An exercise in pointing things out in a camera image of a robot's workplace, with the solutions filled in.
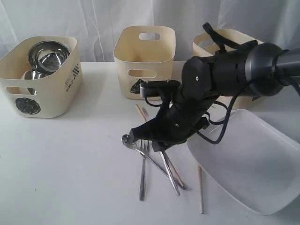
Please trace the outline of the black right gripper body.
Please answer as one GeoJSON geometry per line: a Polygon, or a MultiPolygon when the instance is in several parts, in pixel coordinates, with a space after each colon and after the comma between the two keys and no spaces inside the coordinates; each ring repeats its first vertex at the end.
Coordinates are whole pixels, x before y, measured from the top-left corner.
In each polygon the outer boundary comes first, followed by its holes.
{"type": "Polygon", "coordinates": [[[174,93],[160,96],[162,104],[156,117],[151,120],[153,145],[182,144],[210,124],[222,124],[212,121],[208,115],[208,109],[213,104],[220,104],[218,96],[205,97],[200,101],[186,101],[183,97],[176,97],[174,93]]]}

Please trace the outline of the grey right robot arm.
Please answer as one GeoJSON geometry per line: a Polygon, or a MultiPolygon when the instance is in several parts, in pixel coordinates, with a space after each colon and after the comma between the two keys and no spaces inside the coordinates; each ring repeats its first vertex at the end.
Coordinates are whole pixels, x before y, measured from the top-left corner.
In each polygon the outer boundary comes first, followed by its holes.
{"type": "Polygon", "coordinates": [[[129,132],[133,142],[148,140],[154,151],[164,151],[199,134],[209,121],[204,114],[220,96],[231,97],[222,130],[240,96],[264,97],[278,94],[285,86],[300,87],[300,51],[283,50],[271,43],[251,41],[233,51],[217,51],[213,56],[194,56],[187,60],[181,81],[144,81],[140,94],[144,99],[160,97],[156,116],[129,132]]]}

